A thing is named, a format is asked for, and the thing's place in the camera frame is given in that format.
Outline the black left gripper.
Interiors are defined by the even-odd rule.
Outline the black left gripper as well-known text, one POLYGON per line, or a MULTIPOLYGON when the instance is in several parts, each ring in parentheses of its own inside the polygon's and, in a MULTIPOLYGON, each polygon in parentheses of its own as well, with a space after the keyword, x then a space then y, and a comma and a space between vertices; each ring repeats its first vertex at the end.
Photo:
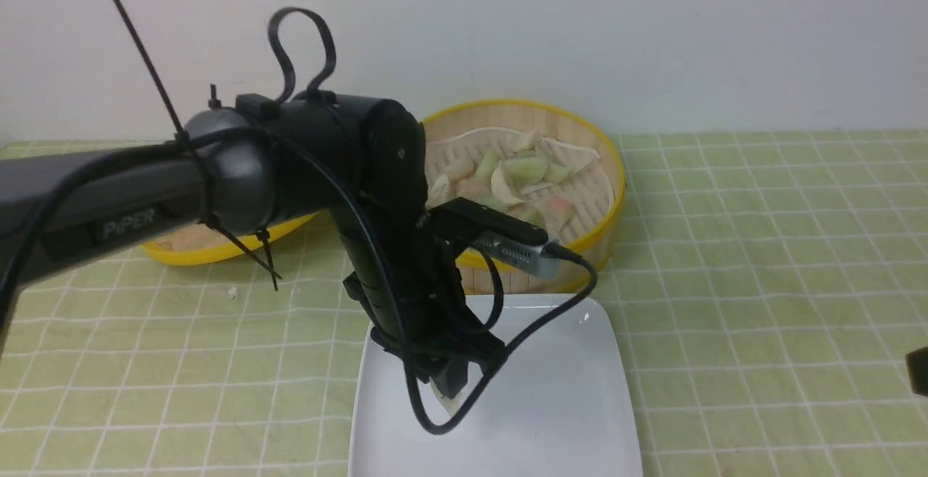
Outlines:
POLYGON ((395 305, 380 267, 361 231, 347 231, 344 246, 354 272, 345 278, 350 299, 358 302, 374 325, 373 338, 389 354, 400 356, 399 322, 412 349, 415 377, 435 381, 441 391, 461 391, 468 365, 481 369, 500 360, 505 345, 466 306, 460 270, 443 239, 424 231, 380 238, 391 278, 395 305))

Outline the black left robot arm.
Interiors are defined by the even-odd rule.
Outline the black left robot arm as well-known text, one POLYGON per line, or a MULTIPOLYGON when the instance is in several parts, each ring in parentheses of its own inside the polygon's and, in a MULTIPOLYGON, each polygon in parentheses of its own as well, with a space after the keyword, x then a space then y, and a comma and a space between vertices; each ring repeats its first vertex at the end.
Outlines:
POLYGON ((20 292, 189 223, 235 237, 328 210, 346 289, 380 345, 446 395, 508 357, 467 308, 455 258, 484 224, 473 202, 427 210, 426 134, 397 101, 324 91, 241 95, 172 142, 2 162, 2 336, 20 292))

